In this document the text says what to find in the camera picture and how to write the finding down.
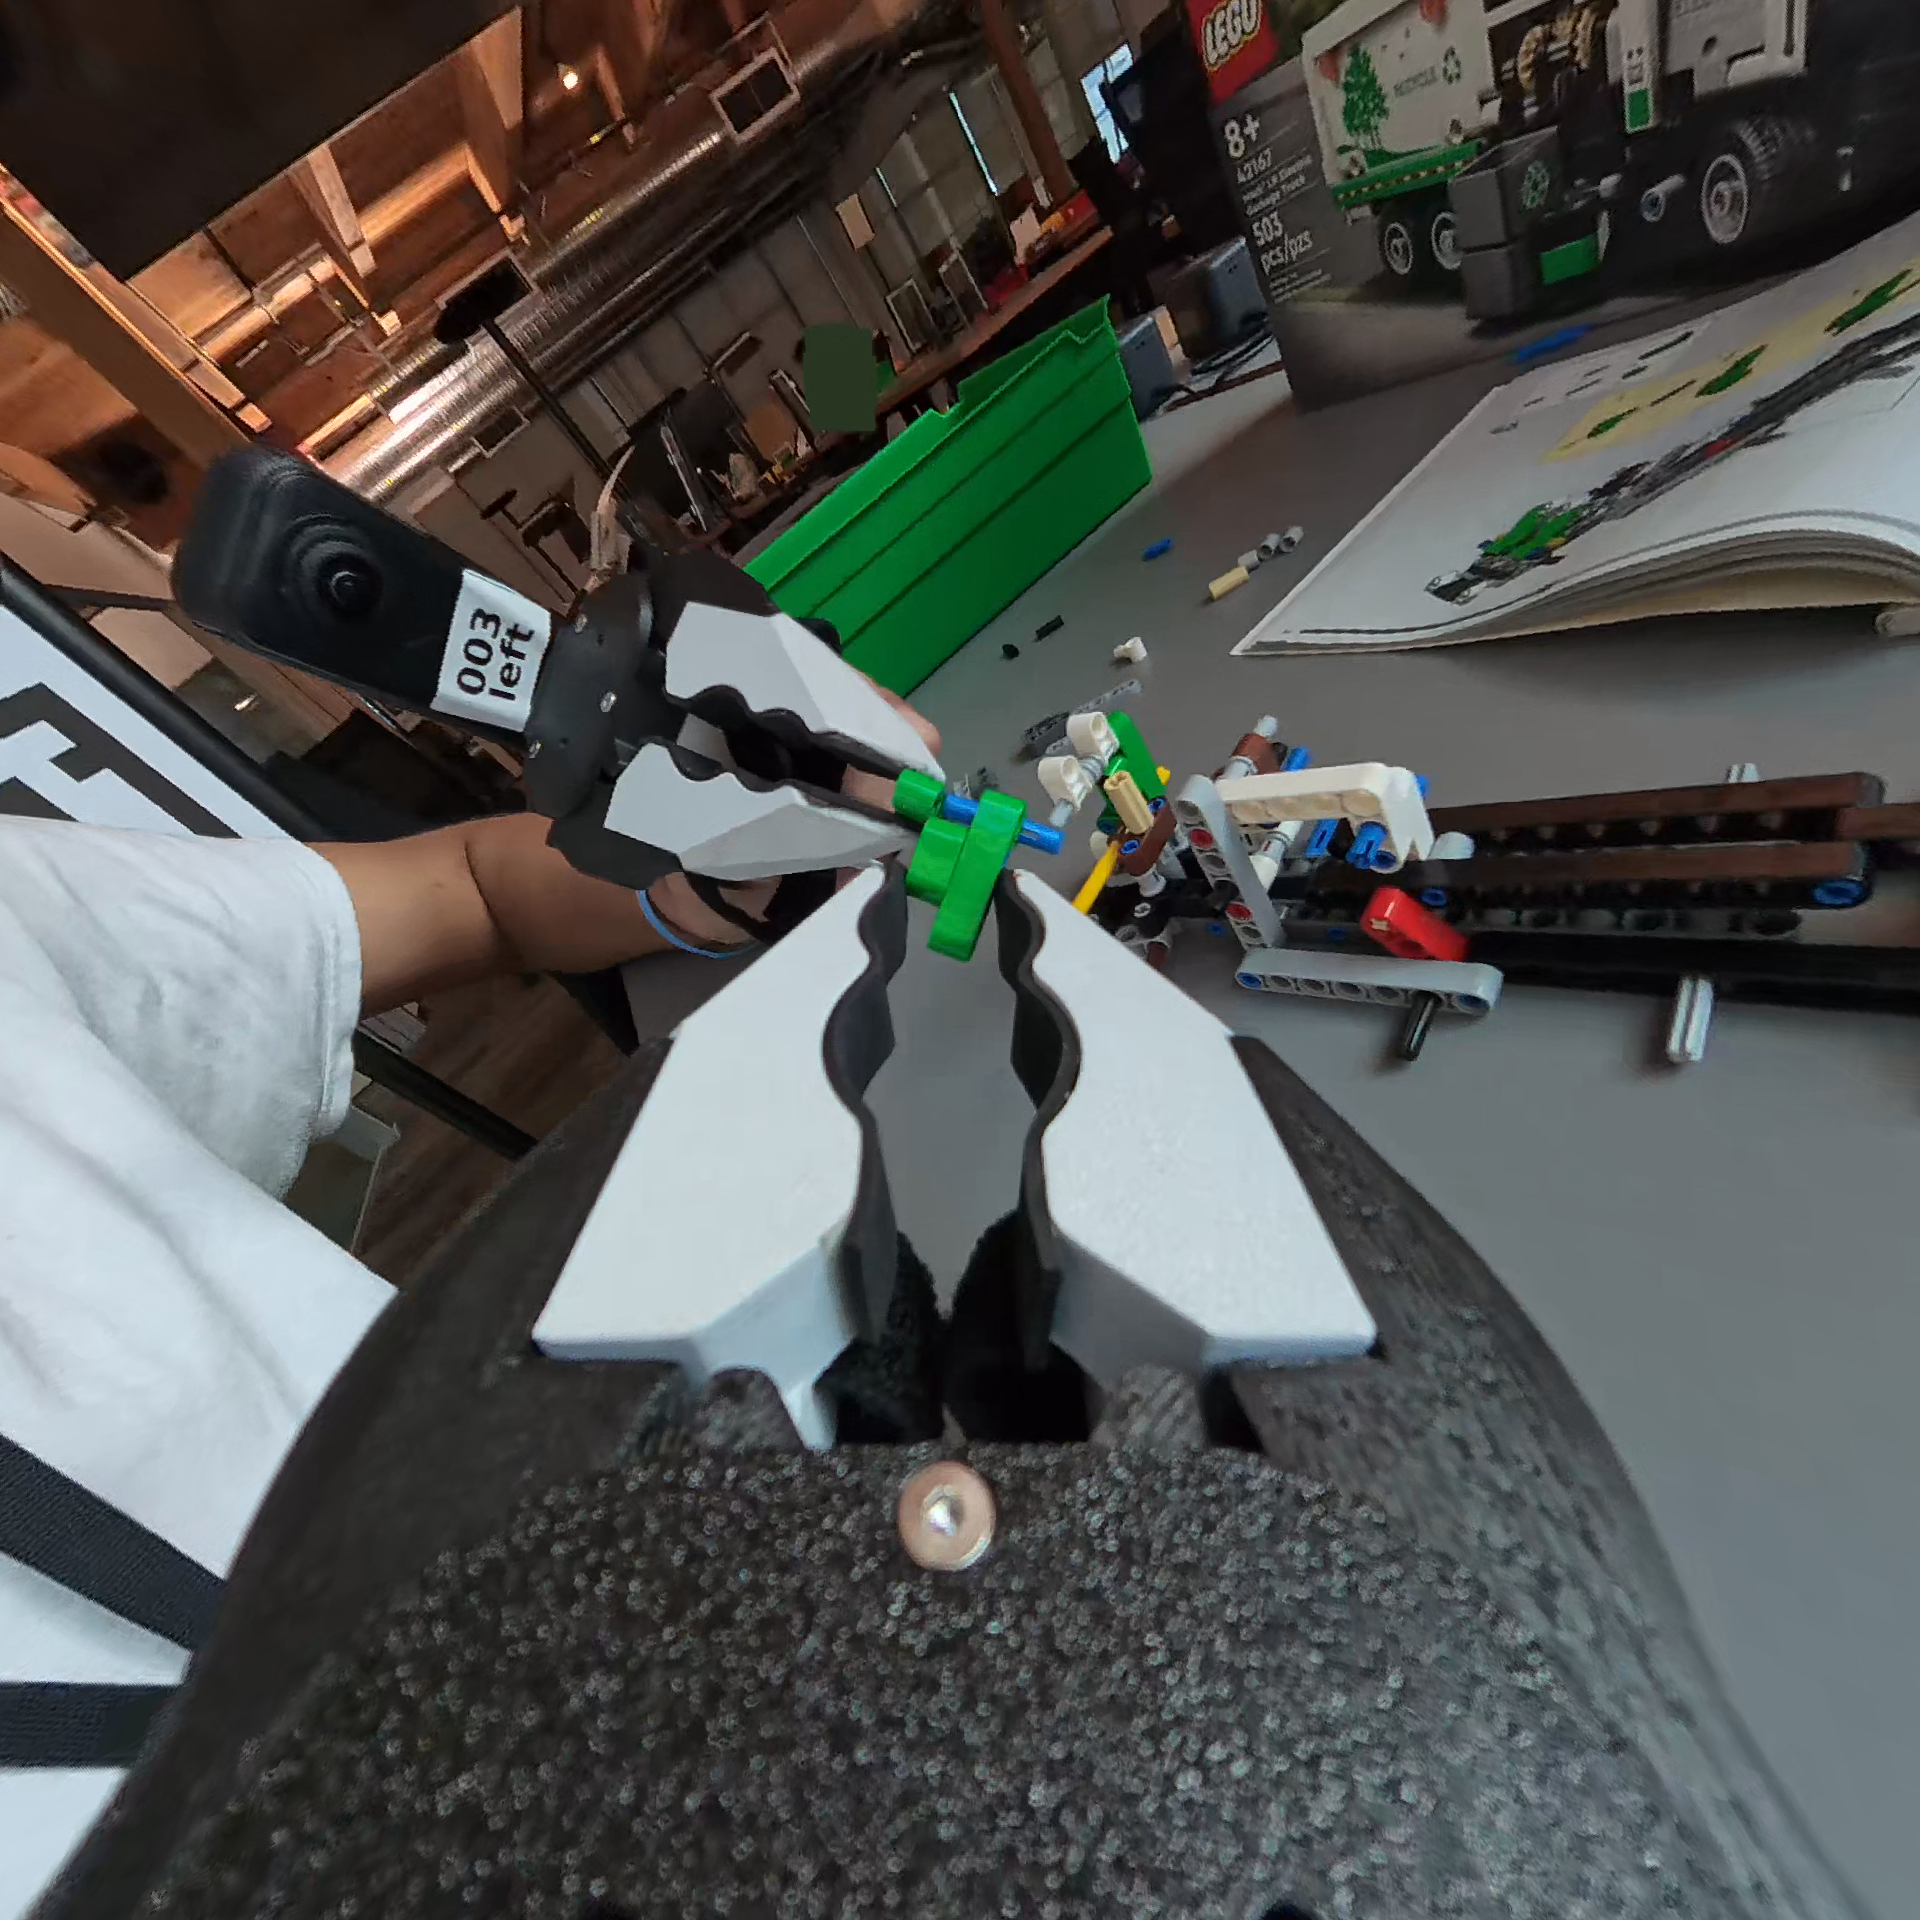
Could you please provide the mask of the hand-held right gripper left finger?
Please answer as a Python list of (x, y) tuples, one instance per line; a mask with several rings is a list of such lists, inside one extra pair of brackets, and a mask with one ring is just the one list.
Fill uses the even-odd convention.
[(899, 1276), (868, 1085), (905, 942), (905, 874), (868, 865), (681, 1024), (533, 1325), (545, 1357), (752, 1370), (834, 1446), (824, 1376)]

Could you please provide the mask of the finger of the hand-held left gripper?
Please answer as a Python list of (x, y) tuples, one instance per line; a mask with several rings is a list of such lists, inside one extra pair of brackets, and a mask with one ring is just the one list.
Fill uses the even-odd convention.
[(910, 727), (853, 666), (785, 612), (659, 599), (662, 699), (683, 718), (662, 741), (763, 782), (895, 782), (928, 762)]
[(910, 855), (923, 834), (884, 807), (803, 782), (763, 782), (672, 741), (639, 748), (618, 776), (604, 821), (681, 870), (727, 885)]

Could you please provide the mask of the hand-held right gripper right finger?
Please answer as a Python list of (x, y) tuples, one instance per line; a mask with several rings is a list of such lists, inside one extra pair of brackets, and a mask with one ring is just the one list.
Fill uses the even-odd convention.
[(1365, 1353), (1376, 1323), (1261, 1097), (1274, 1056), (1037, 874), (998, 878), (995, 935), (1037, 1106), (1012, 1215), (1025, 1362), (1217, 1374)]

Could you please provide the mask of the green lego connector piece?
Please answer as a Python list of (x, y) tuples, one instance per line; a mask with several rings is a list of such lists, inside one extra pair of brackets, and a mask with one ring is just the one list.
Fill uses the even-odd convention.
[(928, 951), (953, 962), (973, 957), (1011, 855), (1058, 855), (1065, 836), (1004, 790), (970, 795), (927, 771), (899, 771), (893, 812), (918, 831), (905, 889), (932, 908)]

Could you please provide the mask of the person's left forearm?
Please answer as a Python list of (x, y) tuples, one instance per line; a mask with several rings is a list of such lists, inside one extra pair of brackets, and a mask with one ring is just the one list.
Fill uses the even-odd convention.
[(476, 980), (604, 971), (669, 946), (634, 891), (576, 874), (536, 815), (314, 852), (348, 891), (369, 1016)]

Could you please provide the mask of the lego truck chassis assembly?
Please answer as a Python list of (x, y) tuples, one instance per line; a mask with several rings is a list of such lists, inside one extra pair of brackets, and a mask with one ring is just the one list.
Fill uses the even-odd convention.
[(1667, 1064), (1720, 1002), (1918, 1016), (1918, 925), (1834, 931), (1883, 878), (1918, 908), (1918, 805), (1867, 771), (1433, 807), (1410, 766), (1311, 762), (1271, 716), (1173, 777), (1118, 707), (1037, 766), (1058, 831), (1092, 812), (1085, 919), (1152, 967), (1195, 925), (1245, 992), (1389, 1007), (1400, 1062), (1504, 986), (1662, 1000)]

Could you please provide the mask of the lego instruction booklet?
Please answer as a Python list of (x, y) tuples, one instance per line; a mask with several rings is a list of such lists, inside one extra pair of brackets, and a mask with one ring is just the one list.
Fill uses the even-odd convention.
[(1918, 631), (1918, 219), (1490, 388), (1233, 652), (1827, 604)]

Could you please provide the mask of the lego set box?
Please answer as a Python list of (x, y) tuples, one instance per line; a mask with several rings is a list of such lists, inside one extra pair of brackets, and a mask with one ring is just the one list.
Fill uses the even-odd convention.
[(1918, 3), (1181, 3), (1298, 406), (1918, 202)]

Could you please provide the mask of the person's left hand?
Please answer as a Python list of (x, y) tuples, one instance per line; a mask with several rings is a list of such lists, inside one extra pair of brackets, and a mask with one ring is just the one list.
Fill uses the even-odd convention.
[(853, 669), (853, 679), (861, 679), (863, 685), (872, 685), (872, 692), (873, 692), (878, 701), (884, 701), (884, 705), (899, 716), (899, 727), (910, 727), (910, 729), (915, 729), (915, 739), (923, 741), (918, 754), (923, 754), (928, 762), (941, 760), (945, 739), (941, 739), (941, 727), (938, 727), (928, 716), (923, 716), (908, 699), (893, 692), (888, 685), (882, 685), (873, 674), (868, 674), (868, 672), (861, 672), (861, 669)]

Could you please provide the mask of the blue wristband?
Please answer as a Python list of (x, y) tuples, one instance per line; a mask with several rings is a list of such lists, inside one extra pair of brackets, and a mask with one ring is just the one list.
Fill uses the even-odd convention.
[(672, 946), (672, 951), (683, 951), (683, 953), (697, 953), (697, 957), (747, 957), (749, 951), (755, 951), (755, 941), (747, 935), (740, 942), (708, 942), (708, 941), (692, 941), (687, 929), (681, 929), (669, 913), (662, 913), (662, 908), (650, 900), (645, 889), (634, 891), (634, 902), (645, 919), (645, 925), (655, 929), (655, 935)]

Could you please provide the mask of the green plastic bin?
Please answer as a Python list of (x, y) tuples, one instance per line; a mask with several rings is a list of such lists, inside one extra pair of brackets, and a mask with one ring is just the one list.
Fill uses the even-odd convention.
[(1151, 478), (1103, 298), (961, 378), (948, 411), (915, 420), (743, 564), (910, 692)]

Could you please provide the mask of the white sign with black pattern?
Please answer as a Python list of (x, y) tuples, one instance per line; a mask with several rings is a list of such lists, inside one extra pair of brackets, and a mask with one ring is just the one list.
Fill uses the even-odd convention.
[(322, 839), (240, 744), (75, 604), (3, 563), (3, 815)]

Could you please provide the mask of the small grey device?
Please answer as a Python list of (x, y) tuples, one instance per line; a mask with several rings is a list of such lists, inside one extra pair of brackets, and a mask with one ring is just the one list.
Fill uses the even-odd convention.
[(1190, 380), (1175, 366), (1175, 345), (1179, 333), (1165, 309), (1118, 322), (1118, 361), (1140, 423), (1190, 398)]

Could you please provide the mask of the large grey device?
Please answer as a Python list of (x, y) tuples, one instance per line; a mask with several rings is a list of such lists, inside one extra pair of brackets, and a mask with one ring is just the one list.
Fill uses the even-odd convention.
[(1195, 366), (1271, 339), (1267, 294), (1241, 235), (1190, 259), (1175, 327)]

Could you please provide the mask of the black metal frame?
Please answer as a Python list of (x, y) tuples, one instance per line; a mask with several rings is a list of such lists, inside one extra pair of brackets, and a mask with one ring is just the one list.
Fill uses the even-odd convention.
[(519, 1159), (634, 1045), (622, 971), (533, 971), (365, 1016), (357, 1071), (480, 1149)]

